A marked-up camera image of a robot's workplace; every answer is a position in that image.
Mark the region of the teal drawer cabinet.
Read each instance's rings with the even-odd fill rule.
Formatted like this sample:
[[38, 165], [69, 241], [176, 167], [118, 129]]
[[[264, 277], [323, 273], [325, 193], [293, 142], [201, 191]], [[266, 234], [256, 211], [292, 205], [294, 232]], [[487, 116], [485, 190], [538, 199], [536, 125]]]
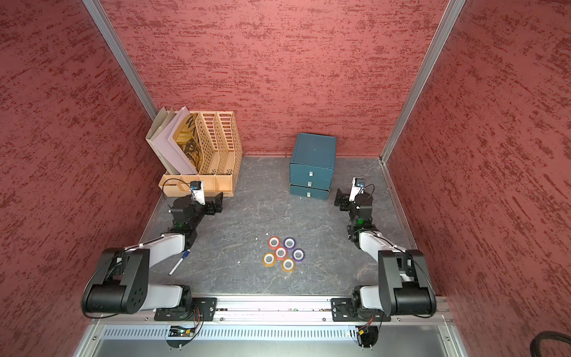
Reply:
[[335, 172], [337, 138], [299, 133], [289, 165], [292, 195], [327, 200]]

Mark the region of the purple tape roll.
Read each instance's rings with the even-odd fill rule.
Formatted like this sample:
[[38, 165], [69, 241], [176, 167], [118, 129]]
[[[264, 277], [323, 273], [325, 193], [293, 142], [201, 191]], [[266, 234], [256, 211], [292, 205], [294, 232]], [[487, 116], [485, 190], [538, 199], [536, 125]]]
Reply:
[[283, 241], [283, 247], [286, 248], [287, 250], [295, 249], [296, 245], [297, 245], [296, 240], [293, 237], [287, 237]]
[[293, 251], [291, 257], [295, 262], [300, 263], [305, 259], [305, 252], [303, 249], [297, 248]]

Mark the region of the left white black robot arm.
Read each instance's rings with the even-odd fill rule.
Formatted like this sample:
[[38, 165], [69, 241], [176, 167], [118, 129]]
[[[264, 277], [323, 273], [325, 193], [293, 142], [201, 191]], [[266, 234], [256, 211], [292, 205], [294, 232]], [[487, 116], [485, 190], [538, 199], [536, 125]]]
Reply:
[[168, 232], [137, 246], [104, 250], [83, 291], [83, 315], [102, 319], [157, 310], [168, 318], [195, 318], [200, 309], [193, 306], [190, 287], [152, 284], [150, 269], [178, 254], [187, 257], [200, 222], [222, 212], [223, 197], [223, 193], [204, 199], [193, 194], [179, 197], [170, 209], [173, 222]]

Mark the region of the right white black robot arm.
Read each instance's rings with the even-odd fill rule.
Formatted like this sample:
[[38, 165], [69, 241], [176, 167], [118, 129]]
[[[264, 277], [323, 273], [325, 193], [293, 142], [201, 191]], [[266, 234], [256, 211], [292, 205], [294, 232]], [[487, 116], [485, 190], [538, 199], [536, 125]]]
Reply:
[[348, 240], [378, 265], [378, 282], [357, 286], [350, 313], [370, 320], [398, 315], [430, 318], [437, 298], [421, 251], [406, 249], [386, 238], [373, 224], [373, 197], [358, 188], [352, 193], [337, 190], [334, 205], [349, 214]]

